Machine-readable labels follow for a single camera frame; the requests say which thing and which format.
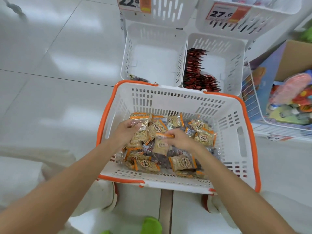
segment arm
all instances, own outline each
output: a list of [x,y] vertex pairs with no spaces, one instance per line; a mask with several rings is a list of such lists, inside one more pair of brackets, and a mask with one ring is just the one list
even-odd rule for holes
[[121,122],[115,133],[82,159],[39,185],[0,214],[1,234],[57,233],[64,227],[113,154],[140,128]]
[[170,130],[167,143],[192,153],[204,168],[220,199],[242,233],[295,234],[280,214],[201,144],[181,130]]

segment price tag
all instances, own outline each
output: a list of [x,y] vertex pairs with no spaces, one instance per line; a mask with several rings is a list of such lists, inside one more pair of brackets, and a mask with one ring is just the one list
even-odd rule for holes
[[216,2],[207,15],[206,20],[237,23],[245,17],[250,8],[251,7]]
[[269,135],[267,136],[267,139],[272,140],[272,141],[286,141],[286,140],[292,139],[292,137],[281,136],[281,135]]
[[152,0],[117,0],[120,10],[151,13]]

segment blue cardboard box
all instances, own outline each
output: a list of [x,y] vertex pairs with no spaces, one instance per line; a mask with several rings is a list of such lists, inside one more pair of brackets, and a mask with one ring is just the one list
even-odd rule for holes
[[274,122],[273,118],[268,118],[267,106],[270,92],[274,81],[283,82],[287,78],[312,69],[312,44],[287,40],[280,46],[269,50],[251,62],[252,78],[255,83],[255,90],[259,101],[255,99],[255,91],[251,83],[250,73],[244,75],[242,85],[242,97],[245,101],[248,116],[253,123],[263,124],[263,117],[269,122]]

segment person's right arm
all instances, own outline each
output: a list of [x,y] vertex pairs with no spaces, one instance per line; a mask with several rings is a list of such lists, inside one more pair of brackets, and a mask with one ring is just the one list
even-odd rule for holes
[[295,234],[283,217],[242,179],[231,172],[200,143],[179,129],[170,130],[175,138],[169,145],[195,156],[208,175],[224,206],[242,233]]

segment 27.6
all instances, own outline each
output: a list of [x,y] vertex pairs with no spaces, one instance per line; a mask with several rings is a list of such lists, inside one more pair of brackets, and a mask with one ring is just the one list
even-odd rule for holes
[[134,5],[133,3],[136,3],[136,4],[139,4],[140,3],[140,0],[127,0],[129,1],[128,3],[126,3],[126,0],[120,0],[119,1],[119,5],[122,5],[122,6],[130,6],[130,7],[137,7],[136,5]]
[[[224,11],[212,11],[209,16],[211,16],[211,17],[221,17],[224,14],[226,14],[226,12],[224,12]],[[233,13],[229,13],[226,16],[231,17],[232,15],[233,15]]]

